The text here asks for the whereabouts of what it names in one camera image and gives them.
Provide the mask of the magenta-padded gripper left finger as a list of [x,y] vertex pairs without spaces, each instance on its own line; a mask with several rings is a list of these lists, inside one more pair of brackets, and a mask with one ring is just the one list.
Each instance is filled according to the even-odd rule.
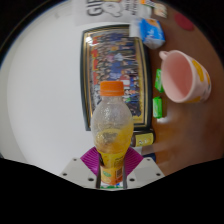
[[100,188],[100,155],[95,148],[88,150],[80,158],[72,158],[60,176],[78,186]]

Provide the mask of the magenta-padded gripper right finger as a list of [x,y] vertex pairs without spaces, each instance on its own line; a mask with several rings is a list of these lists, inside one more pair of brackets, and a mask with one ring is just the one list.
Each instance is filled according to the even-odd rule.
[[133,148],[128,149],[124,159],[124,189],[140,188],[163,177],[163,172],[151,157],[144,158]]

